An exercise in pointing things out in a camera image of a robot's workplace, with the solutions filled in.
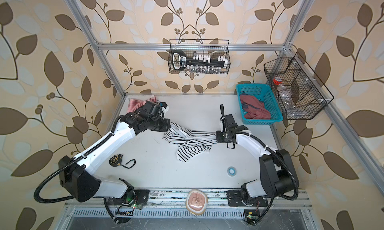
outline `red and white striped cloth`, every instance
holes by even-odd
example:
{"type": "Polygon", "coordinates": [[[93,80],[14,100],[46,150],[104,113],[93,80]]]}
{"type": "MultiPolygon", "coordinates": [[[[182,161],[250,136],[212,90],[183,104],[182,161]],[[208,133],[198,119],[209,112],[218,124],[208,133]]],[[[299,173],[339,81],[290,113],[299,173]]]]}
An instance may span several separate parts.
{"type": "Polygon", "coordinates": [[[159,102],[155,95],[152,95],[152,97],[148,98],[147,100],[139,100],[136,98],[130,98],[129,103],[128,103],[127,113],[134,112],[136,109],[140,108],[141,106],[144,106],[145,102],[147,102],[147,101],[151,101],[154,103],[159,102]]]}

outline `teal plastic basket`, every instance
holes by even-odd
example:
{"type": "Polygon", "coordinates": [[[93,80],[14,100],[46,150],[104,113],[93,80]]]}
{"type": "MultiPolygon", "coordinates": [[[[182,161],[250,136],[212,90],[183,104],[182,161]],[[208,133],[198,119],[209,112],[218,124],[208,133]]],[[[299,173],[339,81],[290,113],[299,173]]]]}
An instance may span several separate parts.
{"type": "Polygon", "coordinates": [[[277,105],[275,96],[272,89],[268,84],[238,84],[236,85],[237,98],[239,100],[241,115],[244,124],[259,124],[259,125],[271,125],[274,122],[280,122],[283,120],[280,108],[277,105]],[[247,119],[244,115],[247,114],[243,110],[240,94],[245,93],[255,96],[258,100],[264,102],[265,108],[271,113],[271,119],[247,119]]]}

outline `black wire basket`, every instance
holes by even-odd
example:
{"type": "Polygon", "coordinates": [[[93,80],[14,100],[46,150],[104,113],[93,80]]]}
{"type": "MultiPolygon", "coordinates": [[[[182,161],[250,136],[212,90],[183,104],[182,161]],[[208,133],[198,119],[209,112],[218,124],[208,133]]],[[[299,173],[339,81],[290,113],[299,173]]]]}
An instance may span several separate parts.
{"type": "Polygon", "coordinates": [[[331,91],[313,71],[309,76],[300,66],[302,58],[280,57],[264,64],[268,84],[288,120],[313,119],[333,99],[331,91]]]}
{"type": "Polygon", "coordinates": [[[170,39],[168,67],[171,74],[228,74],[229,40],[170,39]]]}

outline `white table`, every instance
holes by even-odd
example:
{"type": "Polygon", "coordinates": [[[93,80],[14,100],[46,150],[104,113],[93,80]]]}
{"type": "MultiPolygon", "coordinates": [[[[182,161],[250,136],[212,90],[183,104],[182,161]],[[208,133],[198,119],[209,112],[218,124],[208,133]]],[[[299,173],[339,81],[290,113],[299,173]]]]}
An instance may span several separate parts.
{"type": "MultiPolygon", "coordinates": [[[[121,115],[126,114],[129,98],[148,99],[150,95],[129,95],[121,115]]],[[[232,114],[242,125],[237,95],[158,95],[170,110],[165,117],[183,127],[212,131],[220,130],[220,103],[225,114],[232,114]]],[[[265,144],[277,148],[269,125],[247,125],[253,135],[265,144]]],[[[226,144],[214,144],[210,152],[194,157],[188,162],[176,158],[177,145],[162,139],[164,133],[146,130],[123,144],[113,155],[122,154],[125,164],[136,159],[131,169],[112,167],[105,161],[96,175],[123,178],[137,188],[240,188],[259,176],[259,159],[243,147],[227,149],[226,144]],[[234,177],[227,174],[229,166],[237,170],[234,177]]]]}

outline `black and white striped cloth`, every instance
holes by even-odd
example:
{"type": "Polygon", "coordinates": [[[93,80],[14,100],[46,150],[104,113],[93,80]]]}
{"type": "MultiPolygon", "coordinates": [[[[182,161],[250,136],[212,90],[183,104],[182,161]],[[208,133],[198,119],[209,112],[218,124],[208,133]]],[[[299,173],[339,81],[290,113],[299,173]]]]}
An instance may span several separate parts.
{"type": "Polygon", "coordinates": [[[216,142],[213,132],[189,130],[171,122],[170,129],[164,134],[164,139],[172,144],[177,144],[177,159],[187,162],[202,152],[209,152],[216,142]]]}

